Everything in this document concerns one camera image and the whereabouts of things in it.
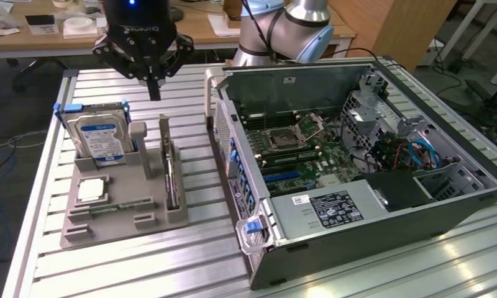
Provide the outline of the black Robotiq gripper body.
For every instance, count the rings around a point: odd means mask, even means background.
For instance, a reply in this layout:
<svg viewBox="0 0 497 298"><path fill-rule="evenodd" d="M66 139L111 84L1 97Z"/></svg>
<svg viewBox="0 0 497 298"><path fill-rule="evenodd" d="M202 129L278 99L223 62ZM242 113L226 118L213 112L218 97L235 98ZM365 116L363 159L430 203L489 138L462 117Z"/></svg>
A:
<svg viewBox="0 0 497 298"><path fill-rule="evenodd" d="M154 75L158 56L175 38L167 1L103 1L106 36L127 57L143 58Z"/></svg>

